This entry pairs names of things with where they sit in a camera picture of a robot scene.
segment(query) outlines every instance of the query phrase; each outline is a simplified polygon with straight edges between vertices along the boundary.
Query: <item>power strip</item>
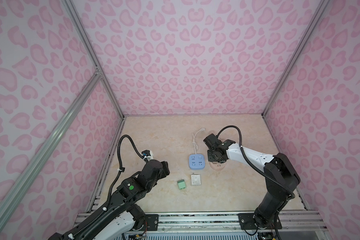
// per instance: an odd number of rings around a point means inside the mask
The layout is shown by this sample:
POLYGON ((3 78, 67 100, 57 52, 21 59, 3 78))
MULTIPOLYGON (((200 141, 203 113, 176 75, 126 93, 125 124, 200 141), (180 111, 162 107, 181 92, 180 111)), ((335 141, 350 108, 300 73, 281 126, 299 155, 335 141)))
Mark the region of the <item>power strip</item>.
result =
POLYGON ((202 170, 205 167, 204 155, 197 153, 189 156, 189 167, 192 170, 202 170))

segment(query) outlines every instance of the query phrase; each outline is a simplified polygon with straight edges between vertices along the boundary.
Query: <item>heart pattern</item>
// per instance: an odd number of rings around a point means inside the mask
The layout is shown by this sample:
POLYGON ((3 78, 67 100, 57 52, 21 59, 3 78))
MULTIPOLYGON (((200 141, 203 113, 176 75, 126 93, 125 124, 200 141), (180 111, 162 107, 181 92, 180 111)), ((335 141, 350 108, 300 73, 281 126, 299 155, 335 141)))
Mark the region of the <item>heart pattern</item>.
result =
MULTIPOLYGON (((94 73, 62 7, 59 0, 0 0, 0 201, 94 73)), ((81 112, 77 132, 68 130, 0 239, 48 238, 54 228, 72 226, 73 216, 85 207, 118 122, 102 85, 96 89, 85 105, 91 108, 88 121, 97 124, 96 139, 83 145, 82 139, 96 129, 81 123, 86 115, 81 112), (83 152, 90 149, 87 158, 75 151, 79 146, 83 152), (70 161, 79 156, 85 171, 70 161), (69 173, 72 185, 63 189, 69 173), (62 204, 66 207, 57 215, 62 204)))
MULTIPOLYGON (((16 220, 9 221, 0 236, 19 238, 26 233, 23 237, 47 239, 72 227, 94 190, 119 121, 99 82, 21 201, 19 207, 26 206, 25 211, 15 212, 16 220), (89 122, 95 122, 96 128, 90 130, 89 122)), ((0 160, 3 157, 4 152, 0 152, 0 160)), ((23 154, 11 159, 6 170, 22 172, 28 163, 28 157, 23 154)), ((0 184, 0 199, 13 184, 13 180, 0 184)))
POLYGON ((333 1, 266 122, 332 239, 360 239, 360 1, 333 1))
POLYGON ((319 2, 74 0, 128 115, 261 113, 319 2))

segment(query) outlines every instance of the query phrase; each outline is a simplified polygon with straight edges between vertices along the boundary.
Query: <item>bundled cord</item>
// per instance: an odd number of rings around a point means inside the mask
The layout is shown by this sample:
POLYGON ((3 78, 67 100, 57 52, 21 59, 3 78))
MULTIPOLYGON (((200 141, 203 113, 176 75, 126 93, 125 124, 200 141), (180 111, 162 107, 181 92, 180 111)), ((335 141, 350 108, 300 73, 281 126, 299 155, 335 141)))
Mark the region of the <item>bundled cord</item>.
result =
POLYGON ((197 154, 197 150, 199 149, 199 147, 197 146, 197 144, 195 142, 195 137, 196 137, 196 134, 200 131, 205 131, 205 128, 204 127, 200 128, 195 134, 192 133, 192 136, 193 136, 192 143, 193 143, 193 149, 195 150, 195 154, 197 154))
POLYGON ((287 187, 285 187, 284 185, 282 185, 281 183, 279 183, 278 181, 276 181, 275 179, 273 179, 272 177, 268 176, 267 174, 265 174, 263 171, 261 171, 260 169, 258 169, 255 165, 253 165, 253 163, 248 159, 248 157, 245 155, 244 152, 244 148, 242 145, 242 137, 241 137, 241 131, 238 127, 234 126, 234 125, 229 125, 224 127, 223 129, 220 130, 220 132, 217 134, 216 137, 219 137, 220 133, 222 131, 224 131, 227 128, 236 128, 236 130, 239 132, 239 145, 240 145, 240 150, 241 153, 245 159, 245 161, 248 163, 249 166, 251 166, 255 171, 257 171, 259 174, 261 174, 263 177, 265 177, 266 179, 270 180, 271 182, 273 182, 274 184, 278 185, 279 187, 281 187, 283 190, 285 190, 290 196, 287 198, 287 201, 294 199, 295 198, 295 194, 293 193, 293 191, 291 191, 290 189, 288 189, 287 187))
POLYGON ((117 159, 119 160, 119 169, 118 169, 118 173, 117 176, 115 178, 115 180, 111 183, 109 190, 108 190, 108 196, 107 196, 107 200, 105 202, 105 206, 103 207, 103 211, 101 211, 91 222, 87 223, 84 227, 82 227, 80 230, 78 230, 75 233, 71 233, 72 237, 75 238, 79 233, 83 232, 84 230, 86 230, 88 227, 90 227, 94 222, 96 222, 107 210, 110 204, 110 198, 112 196, 112 189, 113 186, 115 185, 115 183, 117 182, 117 180, 119 180, 120 174, 122 172, 124 172, 125 167, 123 167, 123 163, 121 161, 121 155, 120 155, 120 147, 121 147, 121 142, 123 141, 124 138, 128 138, 129 141, 132 144, 133 149, 135 150, 136 154, 139 156, 139 158, 143 159, 144 157, 139 153, 139 151, 137 150, 135 143, 133 142, 132 138, 129 135, 123 135, 120 137, 119 142, 117 143, 117 159))

